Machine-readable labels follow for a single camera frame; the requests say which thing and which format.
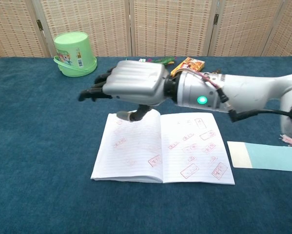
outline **blue table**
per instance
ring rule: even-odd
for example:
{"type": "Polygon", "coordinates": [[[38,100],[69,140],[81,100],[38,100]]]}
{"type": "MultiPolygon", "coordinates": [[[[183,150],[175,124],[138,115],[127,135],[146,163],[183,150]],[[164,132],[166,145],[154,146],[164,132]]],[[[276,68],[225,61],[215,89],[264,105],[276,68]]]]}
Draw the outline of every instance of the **blue table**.
{"type": "MultiPolygon", "coordinates": [[[[292,172],[232,168],[234,186],[90,179],[108,113],[136,105],[77,98],[124,59],[98,58],[93,73],[68,78],[51,58],[0,58],[0,233],[292,233],[292,172]]],[[[204,71],[292,74],[292,57],[200,59],[204,71]]],[[[197,111],[171,101],[156,109],[197,111]]],[[[214,117],[226,147],[227,141],[285,145],[277,115],[237,123],[224,113],[214,117]]]]}

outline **green indicator light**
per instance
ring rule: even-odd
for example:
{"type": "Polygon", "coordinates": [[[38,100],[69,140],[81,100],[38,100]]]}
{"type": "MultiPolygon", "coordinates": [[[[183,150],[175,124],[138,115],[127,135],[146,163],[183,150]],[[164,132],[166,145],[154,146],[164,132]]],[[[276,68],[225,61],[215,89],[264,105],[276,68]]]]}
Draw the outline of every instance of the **green indicator light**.
{"type": "Polygon", "coordinates": [[[200,96],[198,97],[197,102],[203,105],[208,102],[208,99],[205,96],[200,96]]]}

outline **orange box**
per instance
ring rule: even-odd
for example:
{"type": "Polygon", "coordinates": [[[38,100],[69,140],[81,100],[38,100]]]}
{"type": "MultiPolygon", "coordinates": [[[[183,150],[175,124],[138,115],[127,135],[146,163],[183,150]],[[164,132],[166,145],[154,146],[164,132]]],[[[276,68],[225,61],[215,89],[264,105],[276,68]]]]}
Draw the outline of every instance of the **orange box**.
{"type": "Polygon", "coordinates": [[[182,68],[188,68],[192,71],[200,72],[204,68],[204,63],[205,61],[187,57],[173,71],[171,71],[171,76],[175,76],[176,71],[182,68]]]}

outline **bucket handle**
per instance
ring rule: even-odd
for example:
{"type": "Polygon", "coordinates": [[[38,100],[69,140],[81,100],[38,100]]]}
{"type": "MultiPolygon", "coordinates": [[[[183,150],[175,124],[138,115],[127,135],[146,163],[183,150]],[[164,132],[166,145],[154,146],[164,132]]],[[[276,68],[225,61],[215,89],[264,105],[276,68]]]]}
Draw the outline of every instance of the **bucket handle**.
{"type": "Polygon", "coordinates": [[[63,67],[65,67],[65,68],[69,68],[69,69],[72,69],[72,70],[75,70],[75,71],[78,71],[78,72],[89,72],[89,70],[87,70],[87,69],[81,69],[81,68],[78,68],[78,67],[74,67],[74,66],[68,65],[68,64],[66,64],[64,62],[61,62],[59,60],[58,56],[54,57],[54,62],[59,64],[59,65],[61,65],[61,66],[63,66],[63,67]]]}

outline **bucket label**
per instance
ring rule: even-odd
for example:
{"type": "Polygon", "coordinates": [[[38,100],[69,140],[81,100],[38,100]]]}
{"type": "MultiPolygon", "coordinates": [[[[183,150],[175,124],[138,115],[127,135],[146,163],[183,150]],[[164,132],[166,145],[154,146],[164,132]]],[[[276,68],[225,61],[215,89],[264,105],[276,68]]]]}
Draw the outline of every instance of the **bucket label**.
{"type": "Polygon", "coordinates": [[[58,55],[61,62],[71,65],[71,63],[72,63],[71,56],[68,53],[68,51],[57,50],[57,55],[58,55]]]}
{"type": "Polygon", "coordinates": [[[83,67],[83,61],[82,61],[82,57],[81,57],[81,53],[79,51],[79,48],[77,48],[77,59],[78,59],[78,66],[83,67]]]}

